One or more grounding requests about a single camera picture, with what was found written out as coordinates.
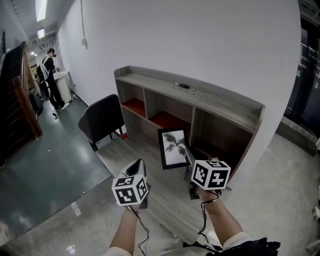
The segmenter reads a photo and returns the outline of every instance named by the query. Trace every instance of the shelf top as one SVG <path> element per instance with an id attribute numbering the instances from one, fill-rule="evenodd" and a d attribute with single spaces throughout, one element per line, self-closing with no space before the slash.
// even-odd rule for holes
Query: shelf top
<path id="1" fill-rule="evenodd" d="M 115 79 L 190 104 L 212 115 L 232 122 L 250 133 L 255 131 L 260 119 L 259 114 L 249 111 L 237 104 L 233 104 L 230 102 L 230 99 L 225 100 L 208 90 L 203 91 L 199 88 L 195 90 L 191 90 L 191 88 L 184 89 L 172 82 L 137 73 L 116 75 Z"/>

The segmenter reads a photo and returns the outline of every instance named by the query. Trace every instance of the black picture frame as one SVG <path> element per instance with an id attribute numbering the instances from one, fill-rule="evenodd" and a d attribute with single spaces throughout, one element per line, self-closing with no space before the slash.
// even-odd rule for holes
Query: black picture frame
<path id="1" fill-rule="evenodd" d="M 186 148 L 189 148 L 190 146 L 189 146 L 189 137 L 188 137 L 187 129 L 185 129 L 185 128 L 158 129 L 158 138 L 159 138 L 159 146 L 160 146 L 160 153 L 161 153 L 161 161 L 162 161 L 163 170 L 187 166 L 187 162 L 167 164 L 166 150 L 165 150 L 165 146 L 164 146 L 163 134 L 170 133 L 170 132 L 178 132 L 178 131 L 183 131 L 184 145 L 185 145 Z"/>

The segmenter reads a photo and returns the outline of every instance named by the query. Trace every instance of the white wall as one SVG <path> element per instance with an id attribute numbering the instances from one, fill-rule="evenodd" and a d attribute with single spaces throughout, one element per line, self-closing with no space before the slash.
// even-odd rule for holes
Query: white wall
<path id="1" fill-rule="evenodd" d="M 47 53 L 45 51 L 37 51 L 37 56 L 35 57 L 36 65 L 39 66 L 42 60 L 46 57 Z"/>
<path id="2" fill-rule="evenodd" d="M 30 65 L 30 68 L 34 65 L 37 65 L 37 60 L 36 60 L 36 57 L 33 57 L 33 58 L 29 58 L 29 65 Z"/>
<path id="3" fill-rule="evenodd" d="M 113 71 L 127 65 L 199 79 L 265 104 L 233 180 L 245 177 L 274 135 L 294 85 L 298 1 L 84 0 L 88 50 L 81 46 L 80 8 L 75 0 L 58 41 L 77 93 L 89 104 L 116 93 Z"/>
<path id="4" fill-rule="evenodd" d="M 21 44 L 23 41 L 29 41 L 18 18 L 14 13 L 8 0 L 0 0 L 0 29 L 5 30 L 5 46 L 7 49 L 14 49 L 17 45 L 15 39 Z"/>

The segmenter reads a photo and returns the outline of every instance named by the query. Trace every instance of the green floor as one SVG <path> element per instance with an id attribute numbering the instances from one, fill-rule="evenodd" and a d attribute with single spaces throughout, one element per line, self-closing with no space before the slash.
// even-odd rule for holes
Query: green floor
<path id="1" fill-rule="evenodd" d="M 0 169 L 0 235 L 6 242 L 111 176 L 78 128 L 87 106 L 76 99 L 55 120 L 50 103 L 43 105 L 38 118 L 43 136 L 26 144 Z"/>

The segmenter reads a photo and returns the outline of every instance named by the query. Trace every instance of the hand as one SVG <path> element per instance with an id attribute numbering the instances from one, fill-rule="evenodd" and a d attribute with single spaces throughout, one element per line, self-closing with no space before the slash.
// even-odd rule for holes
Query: hand
<path id="1" fill-rule="evenodd" d="M 204 202 L 217 199 L 217 196 L 215 194 L 219 195 L 215 190 L 204 190 L 201 187 L 198 187 L 198 193 L 199 193 L 200 198 Z"/>

